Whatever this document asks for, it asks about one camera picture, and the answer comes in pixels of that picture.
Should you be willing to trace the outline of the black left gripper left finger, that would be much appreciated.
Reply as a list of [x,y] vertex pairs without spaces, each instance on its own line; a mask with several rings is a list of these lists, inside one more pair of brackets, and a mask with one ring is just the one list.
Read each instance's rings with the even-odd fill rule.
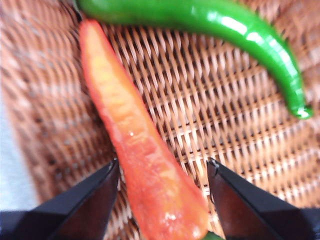
[[69,190],[31,210],[1,211],[2,240],[102,240],[115,204],[119,162],[113,159]]

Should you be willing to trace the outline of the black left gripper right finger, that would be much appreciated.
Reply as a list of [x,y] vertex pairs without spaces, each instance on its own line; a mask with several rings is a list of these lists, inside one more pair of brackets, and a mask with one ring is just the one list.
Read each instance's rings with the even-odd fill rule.
[[251,184],[212,157],[210,197],[228,240],[318,240],[320,210],[299,208]]

